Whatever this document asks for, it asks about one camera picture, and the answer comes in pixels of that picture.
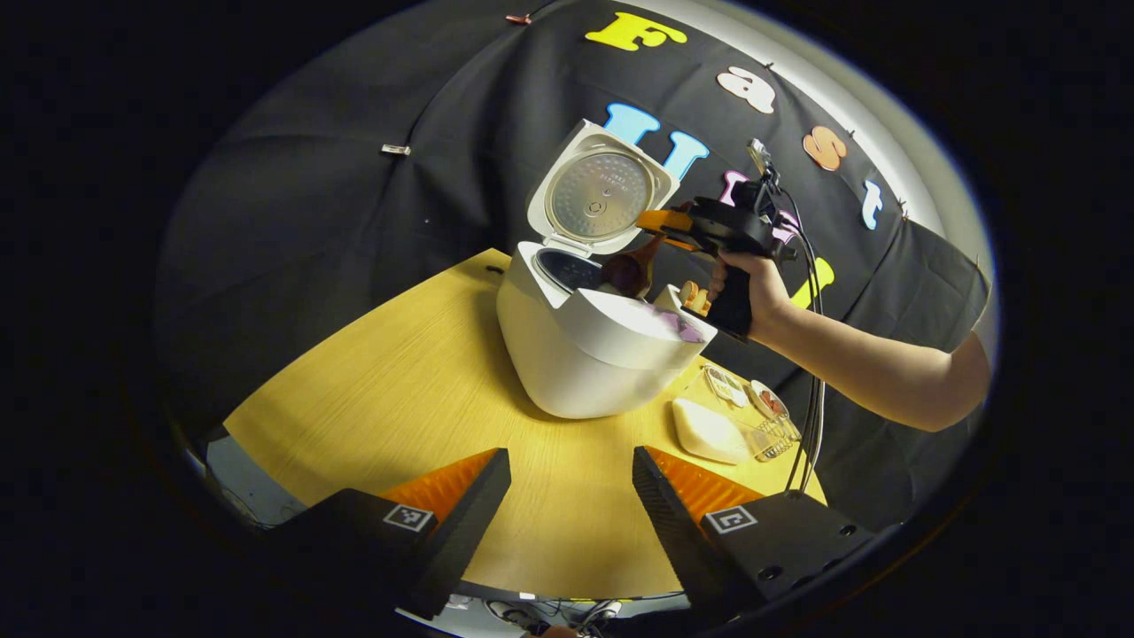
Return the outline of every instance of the yellow table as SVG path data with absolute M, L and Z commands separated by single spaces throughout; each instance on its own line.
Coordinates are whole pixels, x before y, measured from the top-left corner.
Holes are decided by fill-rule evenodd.
M 734 467 L 678 448 L 669 401 L 704 359 L 626 415 L 572 422 L 541 411 L 497 322 L 503 275 L 485 266 L 508 263 L 489 249 L 375 307 L 272 377 L 225 426 L 307 507 L 346 487 L 379 494 L 507 448 L 511 487 L 466 581 L 552 597 L 680 589 L 631 483 L 634 446 L 677 454 L 762 494 L 784 490 L 794 449 Z M 818 478 L 807 493 L 826 503 Z

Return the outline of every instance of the yellow letter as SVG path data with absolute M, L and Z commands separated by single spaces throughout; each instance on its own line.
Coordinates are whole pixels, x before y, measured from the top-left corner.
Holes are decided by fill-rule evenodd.
M 819 289 L 823 289 L 835 281 L 835 270 L 831 270 L 831 264 L 827 263 L 827 260 L 821 256 L 815 257 L 815 274 L 819 275 Z M 792 303 L 804 308 L 811 305 L 811 294 L 806 281 L 803 282 L 799 291 L 795 292 L 795 296 L 792 297 Z
M 601 42 L 602 44 L 609 44 L 624 51 L 637 51 L 637 44 L 634 41 L 638 37 L 642 39 L 642 43 L 646 46 L 661 44 L 666 41 L 667 35 L 677 43 L 688 40 L 684 33 L 676 28 L 669 28 L 653 20 L 621 11 L 616 11 L 615 15 L 618 16 L 618 19 L 610 23 L 610 26 L 602 31 L 587 33 L 584 37 L 592 42 Z

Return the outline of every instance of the wooden spoon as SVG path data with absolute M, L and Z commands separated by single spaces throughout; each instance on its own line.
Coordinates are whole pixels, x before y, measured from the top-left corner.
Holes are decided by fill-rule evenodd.
M 666 235 L 659 232 L 640 248 L 611 255 L 602 264 L 602 282 L 623 296 L 644 297 L 653 282 L 653 257 L 665 240 Z

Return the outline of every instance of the orange letter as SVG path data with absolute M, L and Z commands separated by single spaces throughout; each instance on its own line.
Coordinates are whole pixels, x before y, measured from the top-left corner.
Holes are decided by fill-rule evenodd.
M 666 41 L 667 35 L 677 43 L 688 40 L 684 33 L 676 28 L 669 28 L 653 20 L 621 11 L 616 11 L 615 15 L 618 16 L 618 19 L 610 23 L 610 26 L 602 31 L 587 33 L 584 37 L 592 42 L 601 42 L 602 44 L 609 44 L 624 51 L 637 51 L 637 44 L 634 41 L 638 37 L 642 39 L 642 44 L 646 46 L 661 44 Z
M 810 135 L 803 136 L 803 150 L 827 170 L 835 170 L 839 167 L 839 158 L 847 156 L 847 145 L 826 126 L 816 126 Z

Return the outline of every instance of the white sponge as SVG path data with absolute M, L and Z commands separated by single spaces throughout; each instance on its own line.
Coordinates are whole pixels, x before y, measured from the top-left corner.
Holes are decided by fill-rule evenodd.
M 737 466 L 753 459 L 731 419 L 685 399 L 674 400 L 677 441 L 689 454 Z

